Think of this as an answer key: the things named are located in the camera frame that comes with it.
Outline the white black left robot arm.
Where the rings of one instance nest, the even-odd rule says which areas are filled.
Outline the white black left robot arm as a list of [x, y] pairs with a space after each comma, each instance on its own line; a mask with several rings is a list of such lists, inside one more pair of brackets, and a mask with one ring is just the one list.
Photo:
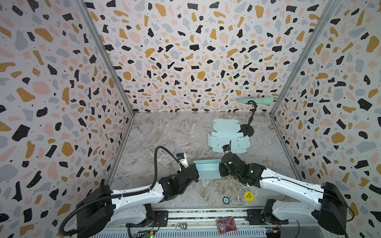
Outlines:
[[79, 202], [76, 208], [101, 198], [76, 214], [77, 237], [89, 238], [112, 225], [147, 226], [154, 218], [153, 204], [169, 201], [183, 194], [192, 182], [198, 182], [195, 164], [176, 175], [161, 178], [153, 189], [149, 186], [129, 190], [110, 190], [108, 185], [97, 188]]

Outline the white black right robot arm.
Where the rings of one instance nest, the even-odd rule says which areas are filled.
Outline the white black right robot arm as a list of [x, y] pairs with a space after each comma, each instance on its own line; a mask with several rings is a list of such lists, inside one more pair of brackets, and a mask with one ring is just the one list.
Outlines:
[[333, 234], [346, 234], [350, 208], [333, 183], [318, 185], [302, 182], [260, 164], [247, 164], [231, 152], [222, 157], [219, 172], [222, 177], [232, 176], [245, 186], [273, 190], [297, 200], [282, 202], [268, 199], [261, 211], [264, 222], [282, 225], [289, 220], [308, 221]]

